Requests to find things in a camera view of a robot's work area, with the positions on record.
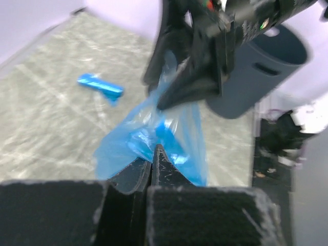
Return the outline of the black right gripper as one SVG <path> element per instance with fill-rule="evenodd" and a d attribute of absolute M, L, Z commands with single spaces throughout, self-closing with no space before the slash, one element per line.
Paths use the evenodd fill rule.
<path fill-rule="evenodd" d="M 189 11 L 192 28 L 185 21 Z M 235 49 L 266 30 L 309 8 L 314 1 L 162 1 L 159 34 L 143 76 L 149 90 L 157 88 L 166 51 L 185 67 L 163 92 L 157 109 L 167 110 L 221 93 L 221 74 L 235 67 Z"/>

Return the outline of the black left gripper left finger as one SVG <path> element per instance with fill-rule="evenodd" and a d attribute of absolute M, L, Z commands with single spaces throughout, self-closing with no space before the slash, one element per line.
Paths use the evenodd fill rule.
<path fill-rule="evenodd" d="M 151 164 L 108 180 L 1 183 L 1 245 L 143 245 Z"/>

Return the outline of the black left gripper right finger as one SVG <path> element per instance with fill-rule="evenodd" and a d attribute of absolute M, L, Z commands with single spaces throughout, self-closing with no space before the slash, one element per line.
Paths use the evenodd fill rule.
<path fill-rule="evenodd" d="M 284 245 L 276 207 L 261 189 L 163 186 L 159 180 L 171 163 L 161 145 L 155 148 L 153 167 L 148 245 Z"/>

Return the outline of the dark blue trash bin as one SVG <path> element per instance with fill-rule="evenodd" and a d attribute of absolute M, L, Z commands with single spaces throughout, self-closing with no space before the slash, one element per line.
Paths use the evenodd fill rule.
<path fill-rule="evenodd" d="M 261 34 L 236 50 L 235 69 L 223 84 L 221 97 L 208 99 L 217 115 L 235 119 L 247 112 L 308 60 L 308 51 L 287 27 L 274 36 Z"/>

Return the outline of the blue detached trash bag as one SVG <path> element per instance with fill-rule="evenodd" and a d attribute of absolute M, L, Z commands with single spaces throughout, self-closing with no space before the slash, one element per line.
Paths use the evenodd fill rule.
<path fill-rule="evenodd" d="M 102 139 L 94 152 L 96 178 L 111 178 L 138 157 L 152 161 L 155 146 L 161 144 L 169 161 L 191 183 L 207 185 L 206 145 L 198 103 L 165 111 L 156 108 L 159 97 L 175 77 L 177 67 L 175 55 L 168 51 L 158 87 Z"/>

